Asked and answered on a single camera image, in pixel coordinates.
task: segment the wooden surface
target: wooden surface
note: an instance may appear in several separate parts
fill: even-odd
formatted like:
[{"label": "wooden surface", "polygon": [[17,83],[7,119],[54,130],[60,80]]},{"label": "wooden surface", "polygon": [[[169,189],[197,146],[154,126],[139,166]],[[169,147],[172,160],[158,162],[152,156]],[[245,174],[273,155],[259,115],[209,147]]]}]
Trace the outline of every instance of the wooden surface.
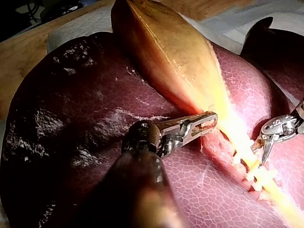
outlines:
[{"label": "wooden surface", "polygon": [[[158,1],[192,19],[202,20],[236,5],[248,5],[253,0]],[[48,34],[71,20],[113,2],[114,0],[100,0],[0,43],[0,119],[6,118],[10,101],[22,79],[47,54]]]}]

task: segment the dark red liver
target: dark red liver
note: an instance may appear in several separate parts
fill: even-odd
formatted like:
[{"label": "dark red liver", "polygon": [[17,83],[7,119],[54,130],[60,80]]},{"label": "dark red liver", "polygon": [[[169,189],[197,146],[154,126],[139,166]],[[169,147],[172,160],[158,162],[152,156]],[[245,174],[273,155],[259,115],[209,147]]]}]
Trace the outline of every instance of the dark red liver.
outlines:
[{"label": "dark red liver", "polygon": [[[264,119],[290,111],[287,98],[269,79],[240,57],[214,47],[231,102],[250,135]],[[132,123],[182,115],[141,79],[112,34],[65,43],[27,75],[10,106],[0,195],[11,228],[66,224],[119,156]],[[216,131],[206,139],[203,148],[197,140],[163,160],[192,227],[284,227],[240,183],[226,139]],[[297,178],[304,176],[301,145],[297,138],[293,144],[276,145],[270,160],[284,171],[279,173],[284,186],[303,206],[303,196],[295,191],[303,189]],[[282,154],[295,156],[282,160]]]}]

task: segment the metal jaw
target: metal jaw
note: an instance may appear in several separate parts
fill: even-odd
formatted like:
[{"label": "metal jaw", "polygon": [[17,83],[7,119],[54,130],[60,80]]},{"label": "metal jaw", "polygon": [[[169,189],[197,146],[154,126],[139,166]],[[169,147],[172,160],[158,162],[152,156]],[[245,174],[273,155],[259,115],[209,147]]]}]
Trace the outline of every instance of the metal jaw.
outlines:
[{"label": "metal jaw", "polygon": [[304,99],[290,115],[278,116],[262,126],[260,136],[251,147],[255,151],[264,146],[260,166],[265,164],[274,143],[292,139],[298,134],[304,134]]},{"label": "metal jaw", "polygon": [[216,126],[218,116],[213,112],[178,119],[134,123],[123,140],[122,152],[144,149],[159,157],[169,155],[175,147],[182,147],[196,138],[208,134]]},{"label": "metal jaw", "polygon": [[284,142],[296,136],[296,122],[296,117],[287,114],[275,117],[262,126],[260,135],[252,146],[253,151],[264,147],[260,166],[265,164],[274,143]]}]

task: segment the wooden table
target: wooden table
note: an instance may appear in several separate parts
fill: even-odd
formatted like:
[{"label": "wooden table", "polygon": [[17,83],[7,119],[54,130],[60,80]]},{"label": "wooden table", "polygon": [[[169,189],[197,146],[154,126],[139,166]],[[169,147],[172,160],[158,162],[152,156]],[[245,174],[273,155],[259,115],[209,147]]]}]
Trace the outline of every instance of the wooden table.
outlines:
[{"label": "wooden table", "polygon": [[[202,20],[233,6],[246,6],[253,0],[158,0],[192,19]],[[47,54],[50,32],[84,14],[113,3],[100,0],[17,37],[0,43],[0,119],[7,116],[10,101],[27,73]]]}]

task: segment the liver lobe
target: liver lobe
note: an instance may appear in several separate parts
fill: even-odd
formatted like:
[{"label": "liver lobe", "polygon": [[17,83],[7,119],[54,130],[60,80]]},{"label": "liver lobe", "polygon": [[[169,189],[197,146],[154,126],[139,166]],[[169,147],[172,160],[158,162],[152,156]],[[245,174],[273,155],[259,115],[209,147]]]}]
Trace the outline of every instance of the liver lobe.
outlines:
[{"label": "liver lobe", "polygon": [[[287,98],[269,79],[240,57],[214,47],[231,102],[249,135],[256,135],[254,128],[264,119],[290,111]],[[11,227],[63,226],[119,156],[132,123],[183,115],[141,79],[112,34],[65,43],[27,75],[10,106],[0,194]],[[302,143],[295,138],[293,145],[276,145],[270,158],[284,171],[279,173],[283,185],[301,206],[303,188],[296,177],[303,176],[298,166],[303,164]],[[202,145],[196,140],[163,159],[191,226],[284,227],[240,183],[227,140],[215,131]],[[282,161],[282,154],[295,151],[296,156]]]}]

